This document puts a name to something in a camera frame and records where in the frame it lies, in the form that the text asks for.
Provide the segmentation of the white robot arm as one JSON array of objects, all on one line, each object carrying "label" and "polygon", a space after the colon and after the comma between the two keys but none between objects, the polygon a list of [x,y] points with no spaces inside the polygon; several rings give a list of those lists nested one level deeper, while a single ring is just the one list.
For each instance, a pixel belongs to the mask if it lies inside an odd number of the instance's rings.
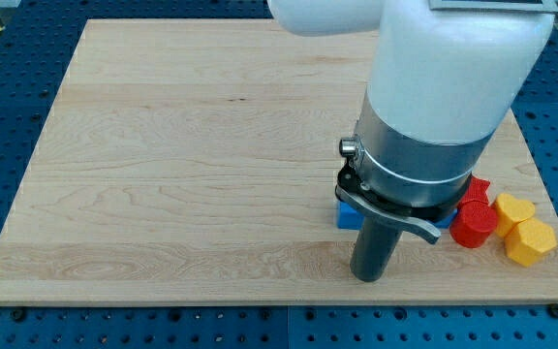
[{"label": "white robot arm", "polygon": [[270,0],[299,36],[374,31],[378,44],[339,201],[362,214],[350,267],[379,279],[403,233],[435,243],[484,148],[540,57],[552,1]]}]

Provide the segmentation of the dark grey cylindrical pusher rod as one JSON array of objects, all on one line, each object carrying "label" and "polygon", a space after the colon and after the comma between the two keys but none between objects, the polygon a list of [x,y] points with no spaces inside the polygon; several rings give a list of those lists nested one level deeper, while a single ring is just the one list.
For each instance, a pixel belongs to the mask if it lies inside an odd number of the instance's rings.
[{"label": "dark grey cylindrical pusher rod", "polygon": [[358,233],[350,267],[353,275],[364,282],[380,279],[401,238],[402,232],[365,218]]}]

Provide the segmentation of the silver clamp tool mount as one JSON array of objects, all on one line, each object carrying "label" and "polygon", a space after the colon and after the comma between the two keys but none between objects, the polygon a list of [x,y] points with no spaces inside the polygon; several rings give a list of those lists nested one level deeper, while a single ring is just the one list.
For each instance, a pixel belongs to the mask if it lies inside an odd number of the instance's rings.
[{"label": "silver clamp tool mount", "polygon": [[492,137],[432,143],[391,127],[365,96],[354,133],[339,144],[345,165],[337,199],[364,216],[360,244],[395,244],[411,233],[434,244],[434,223],[447,218],[469,187],[472,171]]}]

